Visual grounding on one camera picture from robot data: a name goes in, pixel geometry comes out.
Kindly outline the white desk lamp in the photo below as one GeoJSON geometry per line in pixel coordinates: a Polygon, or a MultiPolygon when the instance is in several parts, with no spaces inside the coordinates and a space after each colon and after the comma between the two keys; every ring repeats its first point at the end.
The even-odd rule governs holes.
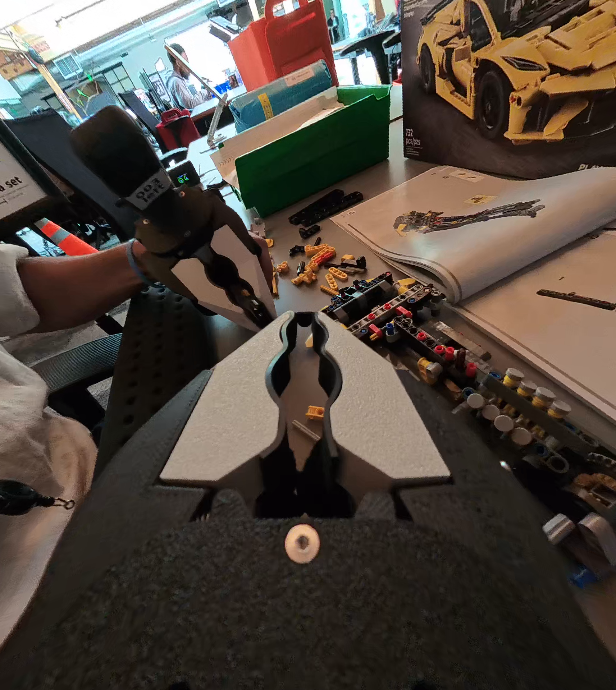
{"type": "MultiPolygon", "coordinates": [[[[169,46],[172,43],[166,43],[164,44],[165,51],[166,47],[169,46]]],[[[181,61],[184,61],[181,56],[176,54],[173,50],[170,50],[170,52],[178,59],[181,61]]],[[[215,105],[215,110],[213,113],[212,120],[209,125],[208,129],[208,134],[207,134],[207,143],[209,145],[209,151],[213,151],[215,147],[220,144],[223,140],[224,137],[217,133],[217,130],[219,128],[220,120],[222,118],[223,112],[226,109],[227,106],[227,100],[228,100],[228,93],[227,92],[220,92],[218,89],[211,83],[211,81],[205,77],[201,77],[198,75],[193,69],[191,68],[191,65],[189,64],[189,61],[184,61],[186,66],[191,70],[192,74],[189,77],[189,84],[191,86],[192,91],[201,91],[203,87],[206,87],[211,91],[216,100],[216,105],[215,105]]]]}

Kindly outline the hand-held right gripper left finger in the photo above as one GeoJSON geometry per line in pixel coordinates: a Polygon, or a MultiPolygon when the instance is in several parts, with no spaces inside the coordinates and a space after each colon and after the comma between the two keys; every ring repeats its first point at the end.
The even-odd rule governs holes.
{"type": "Polygon", "coordinates": [[[296,463],[280,394],[295,346],[287,310],[211,371],[159,480],[170,487],[231,489],[261,517],[295,515],[296,463]]]}

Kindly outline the long black lego beam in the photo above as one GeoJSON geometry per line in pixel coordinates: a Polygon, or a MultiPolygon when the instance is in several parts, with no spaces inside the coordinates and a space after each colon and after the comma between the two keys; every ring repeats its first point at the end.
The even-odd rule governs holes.
{"type": "Polygon", "coordinates": [[[288,217],[290,224],[295,226],[304,225],[306,220],[313,218],[318,212],[325,211],[329,208],[334,207],[336,204],[341,202],[344,198],[345,193],[343,190],[334,189],[327,194],[319,197],[314,202],[301,208],[299,211],[293,213],[288,217]]]}
{"type": "Polygon", "coordinates": [[[299,225],[309,227],[318,224],[321,220],[327,219],[339,212],[346,211],[363,201],[364,195],[358,191],[342,195],[336,201],[325,203],[323,206],[308,212],[305,219],[299,222],[299,225]]]}

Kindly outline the green plastic bin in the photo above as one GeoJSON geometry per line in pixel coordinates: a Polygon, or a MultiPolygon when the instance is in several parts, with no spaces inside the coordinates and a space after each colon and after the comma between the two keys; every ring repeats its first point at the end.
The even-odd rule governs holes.
{"type": "Polygon", "coordinates": [[[388,159],[391,87],[337,89],[344,108],[237,159],[247,209],[267,217],[388,159]]]}

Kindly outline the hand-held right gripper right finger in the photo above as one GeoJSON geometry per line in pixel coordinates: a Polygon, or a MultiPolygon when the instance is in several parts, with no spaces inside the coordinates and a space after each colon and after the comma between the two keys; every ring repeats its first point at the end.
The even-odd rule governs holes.
{"type": "Polygon", "coordinates": [[[451,480],[389,362],[323,313],[313,314],[313,350],[327,396],[313,448],[314,515],[353,515],[369,493],[451,480]]]}

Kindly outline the blue wrapped package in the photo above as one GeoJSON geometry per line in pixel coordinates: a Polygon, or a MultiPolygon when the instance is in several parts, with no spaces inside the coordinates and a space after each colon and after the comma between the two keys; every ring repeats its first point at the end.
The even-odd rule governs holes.
{"type": "Polygon", "coordinates": [[[333,86],[324,59],[302,67],[273,82],[234,98],[229,104],[235,132],[241,134],[274,116],[298,106],[333,86]]]}

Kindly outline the yellow car picture box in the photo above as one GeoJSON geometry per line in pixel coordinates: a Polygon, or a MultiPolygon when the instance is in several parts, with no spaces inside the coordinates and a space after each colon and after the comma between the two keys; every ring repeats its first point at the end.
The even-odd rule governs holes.
{"type": "Polygon", "coordinates": [[[616,1],[402,1],[403,154],[520,179],[616,167],[616,1]]]}

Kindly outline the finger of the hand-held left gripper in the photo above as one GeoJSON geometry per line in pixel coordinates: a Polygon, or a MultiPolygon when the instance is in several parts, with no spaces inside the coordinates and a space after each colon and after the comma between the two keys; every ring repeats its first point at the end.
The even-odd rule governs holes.
{"type": "Polygon", "coordinates": [[[266,274],[263,250],[256,238],[245,231],[238,233],[226,225],[215,231],[210,249],[215,284],[226,291],[231,301],[238,305],[235,290],[251,290],[276,318],[272,278],[266,274]]]}
{"type": "Polygon", "coordinates": [[[241,306],[234,304],[223,288],[209,280],[205,266],[198,258],[179,261],[172,268],[172,273],[202,308],[254,332],[263,328],[254,323],[241,306]]]}

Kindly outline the open instruction booklet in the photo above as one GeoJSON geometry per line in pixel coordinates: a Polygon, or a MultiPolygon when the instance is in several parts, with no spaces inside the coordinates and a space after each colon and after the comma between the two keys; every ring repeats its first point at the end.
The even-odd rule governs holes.
{"type": "Polygon", "coordinates": [[[439,166],[333,220],[616,424],[616,168],[439,166]]]}

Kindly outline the red carrying case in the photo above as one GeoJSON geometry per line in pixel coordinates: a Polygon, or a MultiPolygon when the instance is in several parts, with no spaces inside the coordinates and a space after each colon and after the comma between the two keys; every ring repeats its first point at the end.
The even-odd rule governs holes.
{"type": "Polygon", "coordinates": [[[324,60],[333,86],[338,86],[327,16],[321,1],[299,1],[298,9],[277,17],[279,1],[267,1],[262,19],[229,41],[246,90],[251,92],[280,77],[324,60]]]}

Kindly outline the partly built lego car chassis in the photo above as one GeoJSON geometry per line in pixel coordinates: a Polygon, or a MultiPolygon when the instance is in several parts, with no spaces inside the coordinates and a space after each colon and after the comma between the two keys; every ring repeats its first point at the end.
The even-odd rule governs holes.
{"type": "Polygon", "coordinates": [[[576,561],[579,587],[616,572],[616,457],[576,423],[571,405],[520,369],[492,367],[491,355],[440,319],[444,294],[391,272],[346,280],[328,264],[322,313],[403,368],[443,409],[474,429],[547,511],[543,532],[576,561]]]}

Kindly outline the scattered yellow lego pieces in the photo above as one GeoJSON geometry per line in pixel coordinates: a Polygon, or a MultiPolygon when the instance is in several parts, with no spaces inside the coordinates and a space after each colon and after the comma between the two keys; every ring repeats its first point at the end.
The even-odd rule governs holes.
{"type": "Polygon", "coordinates": [[[296,245],[289,250],[290,257],[304,257],[296,267],[294,286],[310,286],[319,283],[319,289],[332,297],[338,297],[350,277],[367,270],[365,256],[352,254],[337,256],[336,249],[328,244],[296,245]]]}

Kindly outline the red backpack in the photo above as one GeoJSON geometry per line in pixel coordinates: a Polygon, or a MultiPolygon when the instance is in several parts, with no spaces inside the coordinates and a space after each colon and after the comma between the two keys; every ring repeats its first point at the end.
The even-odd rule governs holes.
{"type": "Polygon", "coordinates": [[[191,112],[185,108],[170,108],[161,114],[160,122],[156,125],[156,139],[160,150],[164,153],[189,145],[200,139],[191,112]]]}

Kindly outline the black perforated chair back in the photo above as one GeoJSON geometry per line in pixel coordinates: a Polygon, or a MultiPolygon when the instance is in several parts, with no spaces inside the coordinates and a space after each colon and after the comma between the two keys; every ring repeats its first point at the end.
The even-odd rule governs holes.
{"type": "Polygon", "coordinates": [[[95,478],[147,421],[213,364],[209,318],[163,286],[130,301],[99,440],[95,478]]]}

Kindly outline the orange traffic cone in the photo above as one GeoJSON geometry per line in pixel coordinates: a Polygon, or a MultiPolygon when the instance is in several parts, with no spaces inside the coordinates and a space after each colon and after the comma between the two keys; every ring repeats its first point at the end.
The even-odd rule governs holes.
{"type": "Polygon", "coordinates": [[[35,228],[69,257],[87,256],[96,254],[99,251],[47,218],[37,220],[35,222],[35,228]]]}

